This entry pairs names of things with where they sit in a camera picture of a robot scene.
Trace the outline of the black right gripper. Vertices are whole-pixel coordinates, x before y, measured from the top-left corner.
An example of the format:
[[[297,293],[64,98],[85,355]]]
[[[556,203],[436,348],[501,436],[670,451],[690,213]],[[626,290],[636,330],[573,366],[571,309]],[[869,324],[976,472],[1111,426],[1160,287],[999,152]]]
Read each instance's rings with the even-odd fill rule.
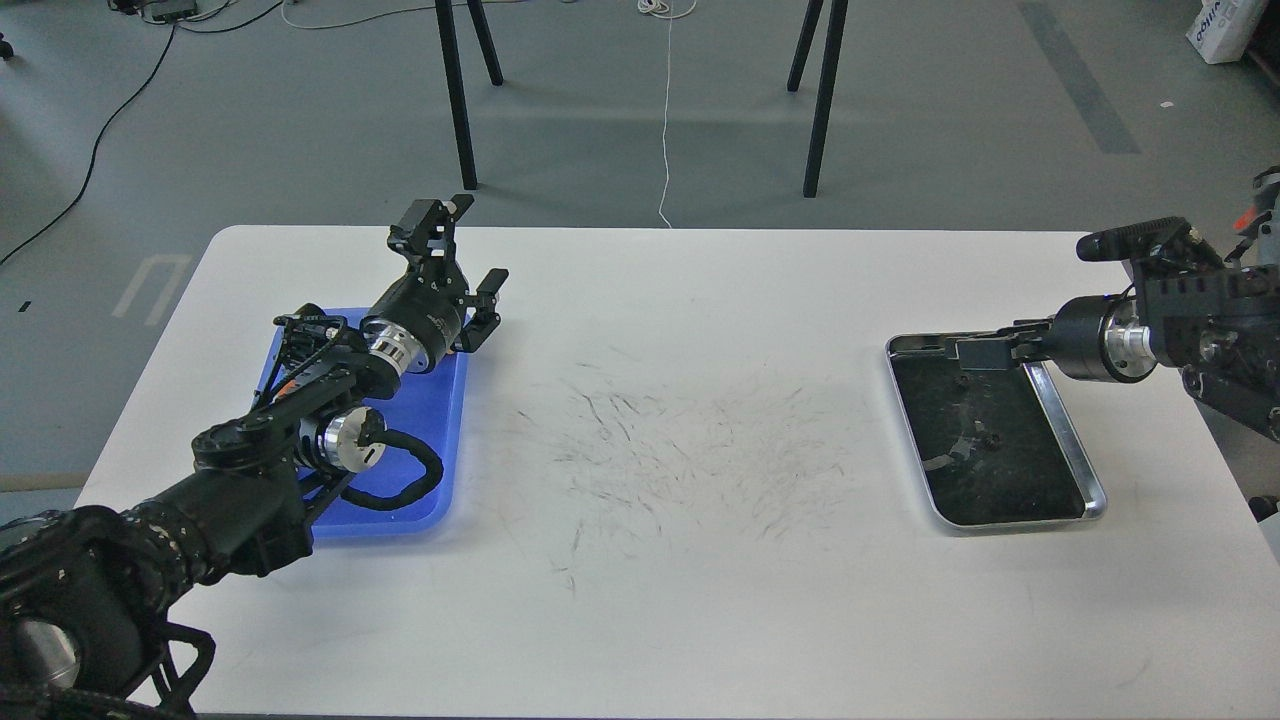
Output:
[[[1041,346],[1047,334],[1048,354]],[[1130,384],[1151,374],[1149,328],[1129,296],[1074,299],[1053,318],[1015,320],[986,338],[955,341],[960,368],[1005,372],[1052,359],[1078,380]]]

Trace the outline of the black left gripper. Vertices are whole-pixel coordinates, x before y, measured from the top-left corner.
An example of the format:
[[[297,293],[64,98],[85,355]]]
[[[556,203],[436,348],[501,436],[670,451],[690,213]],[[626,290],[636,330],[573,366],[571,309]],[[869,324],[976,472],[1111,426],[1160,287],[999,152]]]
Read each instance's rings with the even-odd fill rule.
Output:
[[[388,247],[407,268],[360,328],[370,352],[401,375],[429,373],[449,352],[474,354],[500,324],[498,295],[509,272],[490,269],[470,295],[456,259],[456,224],[474,200],[415,200],[390,227]]]

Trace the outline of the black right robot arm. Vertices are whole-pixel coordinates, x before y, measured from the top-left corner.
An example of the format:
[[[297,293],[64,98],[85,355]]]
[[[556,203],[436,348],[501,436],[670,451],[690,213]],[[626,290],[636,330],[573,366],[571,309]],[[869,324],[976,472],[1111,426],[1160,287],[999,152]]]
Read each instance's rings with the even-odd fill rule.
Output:
[[[1044,319],[948,340],[948,354],[972,372],[1051,361],[1076,380],[1124,384],[1170,366],[1193,400],[1277,438],[1276,265],[1220,256],[1183,217],[1085,234],[1076,255],[1129,263],[1132,291],[1076,297]]]

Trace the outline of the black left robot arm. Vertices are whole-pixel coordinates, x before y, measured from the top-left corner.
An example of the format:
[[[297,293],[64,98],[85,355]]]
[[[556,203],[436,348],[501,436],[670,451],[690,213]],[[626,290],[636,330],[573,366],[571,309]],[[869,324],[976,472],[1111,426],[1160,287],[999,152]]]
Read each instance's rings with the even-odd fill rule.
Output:
[[[389,231],[407,263],[357,325],[307,304],[275,319],[282,342],[250,410],[192,441],[195,469],[123,512],[49,511],[3,528],[3,716],[192,719],[215,653],[170,621],[196,585],[265,577],[314,551],[337,500],[392,511],[445,475],[425,441],[389,428],[412,366],[476,351],[500,324],[507,270],[468,287],[454,231],[470,193],[419,200]]]

